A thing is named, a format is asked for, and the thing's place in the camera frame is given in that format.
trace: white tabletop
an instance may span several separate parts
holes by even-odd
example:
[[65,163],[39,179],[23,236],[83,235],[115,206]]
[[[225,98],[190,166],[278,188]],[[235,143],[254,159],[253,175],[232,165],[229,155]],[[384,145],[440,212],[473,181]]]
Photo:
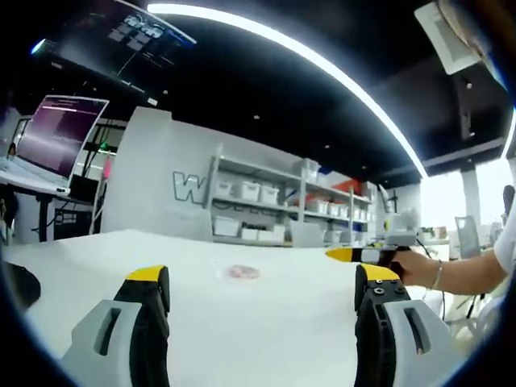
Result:
[[[171,385],[201,387],[353,385],[355,266],[322,249],[255,248],[196,242],[139,231],[14,246],[6,260],[41,282],[27,312],[56,358],[71,331],[124,277],[169,267]],[[231,278],[242,264],[253,280]]]

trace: metal shelving unit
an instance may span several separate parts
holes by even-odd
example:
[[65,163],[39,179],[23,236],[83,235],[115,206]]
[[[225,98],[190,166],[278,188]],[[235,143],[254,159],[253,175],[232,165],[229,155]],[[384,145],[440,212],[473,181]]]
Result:
[[[250,202],[239,198],[216,196],[214,191],[219,172],[231,173],[249,179],[259,179],[262,181],[271,182],[274,185],[280,187],[280,195],[278,198],[279,202],[285,202],[287,188],[296,189],[299,192],[298,206],[269,205],[261,202]],[[328,198],[330,202],[346,202],[349,205],[350,217],[340,218],[337,216],[319,214],[305,210],[307,194],[314,194]],[[249,206],[259,209],[277,211],[278,218],[283,221],[287,219],[287,214],[296,214],[298,216],[298,221],[300,222],[305,222],[305,218],[320,218],[332,223],[347,223],[350,232],[349,240],[352,240],[353,223],[368,223],[366,221],[355,220],[353,218],[355,204],[359,203],[361,206],[367,206],[371,204],[371,201],[368,198],[362,198],[355,195],[353,193],[353,189],[351,189],[350,192],[343,192],[338,189],[307,182],[305,170],[302,171],[301,176],[297,176],[293,173],[286,173],[258,164],[237,160],[232,157],[224,156],[222,147],[219,148],[217,155],[214,156],[211,162],[208,190],[206,192],[204,207],[208,210],[211,210],[214,202],[225,202],[239,206]],[[220,243],[248,244],[253,246],[292,246],[291,243],[272,243],[268,241],[245,240],[241,238],[217,235],[214,235],[214,241]]]

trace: black ceiling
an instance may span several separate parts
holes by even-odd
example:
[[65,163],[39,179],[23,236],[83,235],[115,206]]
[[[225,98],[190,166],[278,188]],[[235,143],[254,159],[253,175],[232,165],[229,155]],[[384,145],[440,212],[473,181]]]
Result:
[[[482,65],[444,72],[414,17],[428,1],[189,0],[248,17],[297,39],[340,67],[389,114],[422,160],[476,147],[506,135],[510,101]],[[28,54],[79,2],[38,2],[13,20],[10,70],[3,89],[30,114],[45,94],[109,98],[109,118],[128,119],[138,104],[126,89],[85,69],[55,69]],[[133,3],[145,7],[145,2]],[[418,180],[414,169],[389,171],[410,159],[383,124],[336,80],[297,54],[257,35],[203,19],[164,17],[198,42],[177,62],[159,100],[177,120],[195,123],[317,160],[351,177],[387,186]],[[465,87],[474,136],[461,139],[456,83]],[[501,146],[429,169],[441,173],[494,158]]]

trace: led light strip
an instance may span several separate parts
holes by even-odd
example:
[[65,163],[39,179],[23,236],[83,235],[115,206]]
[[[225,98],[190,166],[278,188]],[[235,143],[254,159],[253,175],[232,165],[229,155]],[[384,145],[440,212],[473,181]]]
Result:
[[394,138],[400,143],[403,149],[405,149],[405,152],[409,155],[416,169],[419,171],[421,178],[428,178],[427,171],[425,170],[425,167],[423,167],[421,160],[416,155],[416,152],[384,110],[348,75],[304,44],[289,38],[287,35],[283,35],[279,31],[266,27],[263,24],[253,22],[252,20],[241,16],[228,14],[227,12],[222,12],[220,10],[211,10],[210,8],[200,6],[186,6],[181,4],[149,4],[147,11],[153,14],[193,16],[196,18],[209,19],[229,24],[233,27],[242,28],[246,31],[260,35],[265,39],[272,40],[273,42],[296,52],[298,55],[309,60],[321,70],[331,75],[338,82],[348,88],[349,91],[354,93],[358,99],[361,100],[378,117],[378,119],[383,122],[387,129],[389,129],[393,134]]
[[513,119],[510,121],[509,135],[507,136],[506,145],[503,147],[503,152],[501,153],[502,159],[507,158],[507,152],[509,151],[509,147],[513,142],[515,128],[516,128],[516,108],[513,109]]

